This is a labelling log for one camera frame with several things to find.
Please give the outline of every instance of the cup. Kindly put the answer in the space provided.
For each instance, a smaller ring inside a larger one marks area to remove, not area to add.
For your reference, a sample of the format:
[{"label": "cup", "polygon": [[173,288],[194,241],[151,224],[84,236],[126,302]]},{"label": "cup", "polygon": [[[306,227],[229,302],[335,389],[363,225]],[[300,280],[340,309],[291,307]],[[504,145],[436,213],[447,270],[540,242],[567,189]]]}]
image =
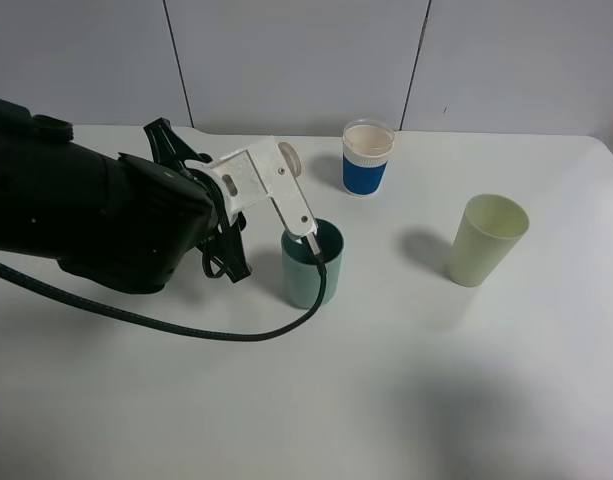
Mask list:
[{"label": "cup", "polygon": [[481,285],[528,230],[522,207],[501,195],[482,194],[466,204],[448,266],[453,282]]},{"label": "cup", "polygon": [[[317,241],[322,249],[327,272],[323,305],[333,298],[337,290],[344,237],[332,223],[321,218],[315,221]],[[321,282],[313,255],[305,244],[296,242],[287,232],[282,235],[281,244],[286,294],[295,306],[308,309],[317,299]]]},{"label": "cup", "polygon": [[355,120],[344,128],[344,187],[351,195],[377,192],[393,150],[395,133],[379,120]]}]

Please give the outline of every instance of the cup rim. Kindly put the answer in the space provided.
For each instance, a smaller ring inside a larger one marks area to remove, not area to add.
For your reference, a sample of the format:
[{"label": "cup rim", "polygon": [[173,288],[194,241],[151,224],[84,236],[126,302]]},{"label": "cup rim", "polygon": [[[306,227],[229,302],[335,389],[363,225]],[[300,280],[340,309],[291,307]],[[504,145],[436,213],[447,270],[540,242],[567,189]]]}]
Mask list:
[{"label": "cup rim", "polygon": [[390,127],[390,125],[388,125],[386,122],[382,122],[381,120],[376,120],[373,118],[360,118],[358,120],[353,120],[352,122],[349,122],[348,124],[346,124],[346,126],[344,127],[344,132],[342,134],[342,142],[344,143],[344,145],[350,148],[351,151],[353,150],[353,142],[348,140],[348,138],[346,137],[346,132],[352,127],[356,127],[358,125],[370,125],[373,127],[380,128],[384,132],[386,132],[386,134],[388,135],[390,139],[390,143],[388,145],[383,145],[380,147],[372,147],[372,148],[362,148],[362,150],[368,151],[369,153],[362,153],[358,155],[361,155],[362,157],[377,158],[377,157],[383,157],[385,155],[388,155],[393,150],[393,147],[395,145],[395,132]]},{"label": "cup rim", "polygon": [[[328,226],[332,227],[332,228],[335,230],[335,232],[337,233],[337,235],[339,235],[339,238],[341,239],[341,247],[340,247],[340,249],[339,249],[339,252],[337,252],[337,253],[335,254],[335,256],[334,256],[334,257],[329,258],[328,260],[326,260],[326,262],[324,263],[325,265],[328,265],[328,264],[330,264],[330,263],[334,262],[335,260],[337,260],[337,259],[338,259],[338,258],[341,256],[341,254],[344,252],[344,248],[346,247],[346,241],[345,241],[345,239],[344,239],[344,235],[342,234],[342,231],[341,231],[339,228],[337,228],[337,226],[336,226],[335,224],[333,224],[333,223],[329,222],[328,220],[324,220],[323,218],[315,218],[315,222],[316,222],[317,224],[320,224],[320,223],[321,223],[321,224],[326,224],[326,225],[328,225]],[[288,257],[289,257],[291,260],[293,260],[293,261],[294,261],[294,262],[295,262],[297,265],[302,265],[302,266],[304,266],[304,267],[313,267],[313,266],[315,266],[315,264],[314,264],[314,263],[310,264],[310,263],[303,263],[303,262],[300,262],[300,261],[298,261],[297,259],[295,259],[295,258],[294,258],[292,255],[290,255],[290,254],[289,254],[289,253],[286,251],[286,249],[284,248],[284,241],[285,241],[285,240],[286,240],[286,241],[289,241],[289,242],[294,242],[294,243],[296,243],[296,242],[295,242],[295,240],[293,240],[293,239],[291,238],[291,236],[288,234],[288,232],[287,232],[286,230],[284,230],[284,233],[282,234],[282,238],[281,238],[281,242],[280,242],[280,243],[281,243],[282,251],[283,251],[283,252],[284,252],[286,255],[288,255]]]},{"label": "cup rim", "polygon": [[[519,233],[518,235],[512,235],[512,236],[503,236],[503,235],[494,235],[490,232],[487,232],[486,230],[483,230],[482,228],[480,228],[479,225],[477,225],[472,218],[469,216],[469,207],[472,206],[472,203],[483,198],[483,197],[488,197],[488,198],[493,198],[496,201],[503,201],[506,203],[510,203],[513,208],[516,209],[517,214],[519,214],[520,216],[522,216],[522,220],[524,221],[525,225],[524,228],[522,229],[521,233]],[[528,216],[528,214],[526,213],[526,210],[524,210],[521,205],[519,205],[516,201],[511,200],[508,197],[504,197],[503,195],[499,195],[496,193],[480,193],[479,195],[475,195],[474,197],[472,197],[470,200],[468,200],[468,202],[466,203],[466,207],[464,208],[464,217],[466,217],[466,219],[468,220],[468,223],[470,223],[473,228],[475,230],[477,230],[478,232],[480,232],[482,235],[486,235],[487,237],[490,238],[494,238],[496,240],[515,240],[518,238],[523,237],[526,232],[528,231],[528,228],[530,227],[530,218]]]}]

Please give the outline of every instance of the table surface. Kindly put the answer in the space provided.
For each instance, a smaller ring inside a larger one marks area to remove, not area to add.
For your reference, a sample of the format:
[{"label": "table surface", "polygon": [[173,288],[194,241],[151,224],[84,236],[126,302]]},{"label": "table surface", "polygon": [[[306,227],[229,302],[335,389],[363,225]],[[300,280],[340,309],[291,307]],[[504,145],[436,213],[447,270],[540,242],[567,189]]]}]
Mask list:
[{"label": "table surface", "polygon": [[[219,157],[256,137],[177,129]],[[588,137],[397,134],[379,194],[340,188],[340,140],[291,137],[313,212],[342,230],[333,301],[258,344],[175,337],[0,280],[0,478],[613,480],[613,156]],[[151,158],[137,127],[76,142]],[[477,289],[442,269],[466,201],[500,193],[526,237]],[[190,252],[128,296],[55,262],[0,260],[93,300],[257,332],[302,312],[281,291],[282,228],[246,212],[253,275]]]}]

